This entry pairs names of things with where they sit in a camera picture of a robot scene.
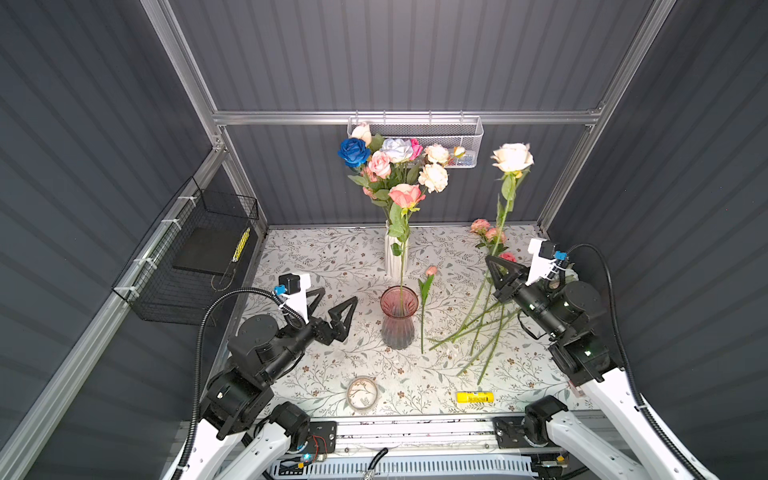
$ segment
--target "table surface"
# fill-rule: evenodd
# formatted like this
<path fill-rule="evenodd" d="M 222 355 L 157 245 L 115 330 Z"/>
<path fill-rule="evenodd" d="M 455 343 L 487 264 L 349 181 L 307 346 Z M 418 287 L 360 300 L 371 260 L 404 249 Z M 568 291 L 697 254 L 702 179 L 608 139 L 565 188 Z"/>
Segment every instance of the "table surface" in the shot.
<path fill-rule="evenodd" d="M 539 236 L 538 228 L 511 226 L 505 232 L 509 251 L 519 262 L 529 265 L 528 240 Z M 468 227 L 412 229 L 406 286 L 418 292 L 417 279 L 424 278 L 426 268 L 439 268 L 425 311 L 425 353 L 421 354 L 417 316 L 416 337 L 411 346 L 393 350 L 384 345 L 379 298 L 388 287 L 399 284 L 399 279 L 384 272 L 384 233 L 383 228 L 269 232 L 254 286 L 271 290 L 279 275 L 300 270 L 311 273 L 312 288 L 326 289 L 316 316 L 328 319 L 326 311 L 351 296 L 358 296 L 359 304 L 344 344 L 310 345 L 301 363 L 273 386 L 275 399 L 267 412 L 286 400 L 313 417 L 520 412 L 544 395 L 556 396 L 570 409 L 593 409 L 587 397 L 577 397 L 568 387 L 565 376 L 546 350 L 548 341 L 533 340 L 516 321 L 503 329 L 480 386 L 477 380 L 487 355 L 466 373 L 458 374 L 471 358 L 468 353 L 474 335 L 429 351 L 433 344 L 429 338 L 447 336 L 461 324 L 486 270 L 485 249 L 475 248 L 477 236 Z M 475 309 L 477 313 L 484 302 L 483 293 Z M 258 313 L 278 316 L 269 300 L 249 296 L 241 321 Z M 497 311 L 486 319 L 498 316 Z M 485 345 L 495 332 L 493 326 L 485 327 L 478 339 L 480 345 Z M 346 402 L 347 387 L 357 376 L 374 379 L 379 388 L 378 401 L 362 414 Z M 495 402 L 456 403 L 456 392 L 479 390 L 493 392 Z"/>

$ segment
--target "black wire basket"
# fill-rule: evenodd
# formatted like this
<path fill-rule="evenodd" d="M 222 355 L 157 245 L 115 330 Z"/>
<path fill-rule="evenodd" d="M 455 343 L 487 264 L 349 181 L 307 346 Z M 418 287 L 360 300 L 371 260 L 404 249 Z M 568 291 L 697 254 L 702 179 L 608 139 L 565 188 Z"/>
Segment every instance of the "black wire basket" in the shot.
<path fill-rule="evenodd" d="M 143 320 L 199 325 L 215 299 L 240 288 L 250 265 L 258 241 L 257 200 L 204 189 L 186 200 L 175 219 L 162 220 L 167 225 L 154 247 L 138 259 L 142 241 L 112 285 Z M 220 252 L 213 259 L 212 250 Z M 198 267 L 198 260 L 207 264 Z M 119 284 L 134 268 L 133 281 Z M 223 302 L 211 322 L 228 321 L 235 301 Z"/>

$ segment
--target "yellow battery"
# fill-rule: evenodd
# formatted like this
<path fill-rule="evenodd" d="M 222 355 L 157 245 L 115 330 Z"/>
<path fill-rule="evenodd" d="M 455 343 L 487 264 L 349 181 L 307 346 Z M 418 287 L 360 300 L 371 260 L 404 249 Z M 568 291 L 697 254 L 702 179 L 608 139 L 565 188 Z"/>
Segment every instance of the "yellow battery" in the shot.
<path fill-rule="evenodd" d="M 493 403 L 491 392 L 456 392 L 458 403 Z"/>

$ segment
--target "wire mesh basket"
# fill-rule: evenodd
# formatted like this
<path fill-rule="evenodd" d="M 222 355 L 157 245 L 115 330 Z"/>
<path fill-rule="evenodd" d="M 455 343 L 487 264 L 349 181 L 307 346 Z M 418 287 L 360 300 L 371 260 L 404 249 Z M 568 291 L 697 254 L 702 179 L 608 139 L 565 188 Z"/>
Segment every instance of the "wire mesh basket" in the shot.
<path fill-rule="evenodd" d="M 355 126 L 366 121 L 362 115 L 349 117 L 346 125 L 347 136 Z M 383 115 L 375 121 L 368 121 L 371 134 L 380 134 L 384 138 L 415 138 L 424 147 L 441 144 L 452 151 L 454 147 L 464 147 L 466 153 L 461 158 L 451 158 L 445 168 L 473 168 L 478 163 L 480 142 L 483 128 L 480 117 L 440 114 L 391 114 Z"/>
<path fill-rule="evenodd" d="M 133 280 L 127 285 L 118 284 L 118 280 L 112 286 L 143 320 L 199 325 L 205 309 L 216 298 L 240 288 L 250 265 L 258 239 L 256 199 L 201 189 L 185 198 L 187 202 L 176 218 L 162 220 L 163 230 L 155 246 L 138 259 L 141 247 L 137 248 L 131 257 L 135 260 L 123 267 L 118 279 L 138 263 Z M 228 254 L 231 258 L 224 261 L 229 263 L 221 265 L 221 274 L 179 266 L 180 255 L 188 253 L 187 241 L 201 231 L 240 239 Z M 237 261 L 235 250 L 240 251 Z M 235 301 L 235 296 L 227 299 L 217 308 L 211 322 L 215 324 L 217 318 L 228 321 Z"/>

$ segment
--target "flower vase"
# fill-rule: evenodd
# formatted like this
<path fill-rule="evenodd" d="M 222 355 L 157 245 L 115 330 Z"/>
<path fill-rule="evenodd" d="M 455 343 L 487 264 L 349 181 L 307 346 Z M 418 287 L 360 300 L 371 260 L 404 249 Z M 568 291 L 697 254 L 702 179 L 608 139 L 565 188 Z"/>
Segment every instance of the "flower vase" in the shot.
<path fill-rule="evenodd" d="M 387 221 L 386 230 L 384 230 L 384 268 L 386 269 L 387 275 L 399 282 L 400 269 L 403 267 L 402 258 L 401 256 L 396 257 L 395 254 L 392 253 L 392 245 L 395 243 L 400 245 L 400 250 L 402 251 L 401 255 L 405 256 L 405 268 L 406 271 L 408 271 L 408 244 L 410 239 L 406 240 L 406 246 L 403 247 L 399 240 L 387 235 L 387 231 L 389 231 L 389 221 Z"/>
<path fill-rule="evenodd" d="M 407 286 L 400 285 L 388 288 L 381 298 L 384 322 L 382 324 L 382 340 L 384 344 L 395 350 L 402 350 L 413 343 L 415 328 L 413 314 L 419 309 L 419 298 Z"/>

